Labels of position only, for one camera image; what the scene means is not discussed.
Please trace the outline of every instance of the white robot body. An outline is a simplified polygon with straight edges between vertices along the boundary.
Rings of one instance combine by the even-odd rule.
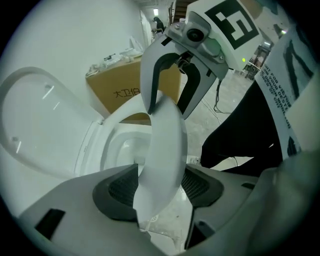
[[[259,28],[244,6],[237,0],[199,0],[188,5],[186,22],[190,12],[210,24],[208,37],[220,44],[229,68],[242,70],[262,41]]]

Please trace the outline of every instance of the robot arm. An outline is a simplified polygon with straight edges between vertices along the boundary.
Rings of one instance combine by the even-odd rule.
[[[237,0],[199,0],[186,20],[172,24],[141,60],[140,91],[148,114],[155,110],[159,75],[176,64],[188,81],[177,103],[186,119],[216,78],[242,70],[262,41],[253,18]]]

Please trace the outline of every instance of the black vent grille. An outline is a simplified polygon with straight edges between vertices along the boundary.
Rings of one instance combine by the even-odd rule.
[[[109,193],[118,202],[132,207],[138,185],[137,173],[130,171],[110,183]]]
[[[181,185],[190,201],[207,192],[210,187],[205,179],[188,169],[185,170]]]

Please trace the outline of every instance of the cardboard box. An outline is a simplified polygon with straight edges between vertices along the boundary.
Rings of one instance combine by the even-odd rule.
[[[122,104],[140,93],[140,62],[118,62],[105,71],[86,78],[87,83],[106,107],[109,113],[116,111]],[[159,90],[178,102],[181,73],[176,65],[163,70],[159,78]],[[146,114],[139,113],[126,120],[146,120]]]

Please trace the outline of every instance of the toilet bowl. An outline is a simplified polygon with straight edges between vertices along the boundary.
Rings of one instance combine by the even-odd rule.
[[[19,216],[63,181],[136,163],[139,175],[148,169],[140,177],[142,182],[139,178],[135,196],[137,212],[137,207],[144,208],[143,216],[138,213],[139,221],[156,214],[179,188],[187,155],[181,114],[165,95],[159,95],[158,102],[168,101],[166,112],[173,113],[169,114],[172,121],[169,118],[167,128],[153,131],[154,123],[159,126],[167,119],[165,109],[150,116],[152,127],[120,123],[145,111],[140,95],[104,119],[45,70],[24,67],[12,73],[0,87],[0,192],[11,213]],[[159,135],[161,129],[169,137],[173,130],[175,142],[169,150],[162,150],[166,139]],[[174,155],[174,160],[162,166],[159,154]],[[163,179],[168,192],[159,193],[161,188],[154,184],[152,175],[158,182]],[[150,191],[152,187],[159,191]],[[145,208],[146,202],[152,205],[160,197],[167,197],[168,202]]]

